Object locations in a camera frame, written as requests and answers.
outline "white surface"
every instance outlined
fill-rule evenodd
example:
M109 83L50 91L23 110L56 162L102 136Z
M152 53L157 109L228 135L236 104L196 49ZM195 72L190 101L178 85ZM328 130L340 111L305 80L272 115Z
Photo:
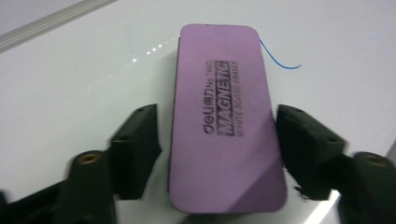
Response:
M0 187L14 201L60 181L70 158L105 149L133 110L158 103L163 154L144 201L118 203L118 216L184 219L165 186L177 36L188 23L255 28L282 63L303 64L284 70L264 54L274 108L305 110L343 136L349 154L385 155L396 132L395 10L389 0L120 0L97 10L0 54ZM303 224L316 207L291 189L283 210L230 223Z
M0 35L82 0L0 0Z

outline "magnetic eraser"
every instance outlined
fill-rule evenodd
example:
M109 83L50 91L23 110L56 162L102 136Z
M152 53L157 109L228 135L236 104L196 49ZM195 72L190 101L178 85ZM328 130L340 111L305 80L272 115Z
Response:
M185 26L180 34L169 193L188 213L278 210L287 188L257 32Z

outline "white table surface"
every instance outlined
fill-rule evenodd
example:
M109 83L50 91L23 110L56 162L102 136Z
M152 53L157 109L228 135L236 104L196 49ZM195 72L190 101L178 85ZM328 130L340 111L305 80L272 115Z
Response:
M105 149L132 111L156 103L163 153L144 200L117 203L119 223L185 219L165 186L177 36L189 23L255 28L278 60L303 65L285 70L263 54L274 109L305 110L349 142L348 155L385 155L396 133L395 12L389 0L120 0L67 23L0 54L0 188L15 201L61 181L72 157ZM318 203L288 182L281 211L224 223L308 223Z

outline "purple eraser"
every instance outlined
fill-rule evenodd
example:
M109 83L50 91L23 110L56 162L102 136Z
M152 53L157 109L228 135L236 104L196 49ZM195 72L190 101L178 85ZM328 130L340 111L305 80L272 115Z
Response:
M287 188L257 32L191 24L179 41L172 203L188 213L278 210Z

